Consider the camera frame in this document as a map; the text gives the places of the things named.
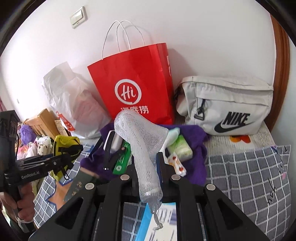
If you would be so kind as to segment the person's left hand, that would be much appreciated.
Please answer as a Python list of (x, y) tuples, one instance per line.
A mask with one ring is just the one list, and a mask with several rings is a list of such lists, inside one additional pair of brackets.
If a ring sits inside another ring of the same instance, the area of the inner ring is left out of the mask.
[(13, 198), (6, 192), (1, 192), (1, 202), (6, 209), (7, 215), (15, 222), (17, 222), (16, 216), (13, 212), (14, 209), (20, 208), (18, 212), (19, 219), (31, 222), (35, 215), (34, 210), (34, 193), (31, 183), (23, 185), (21, 188), (22, 199), (15, 202)]

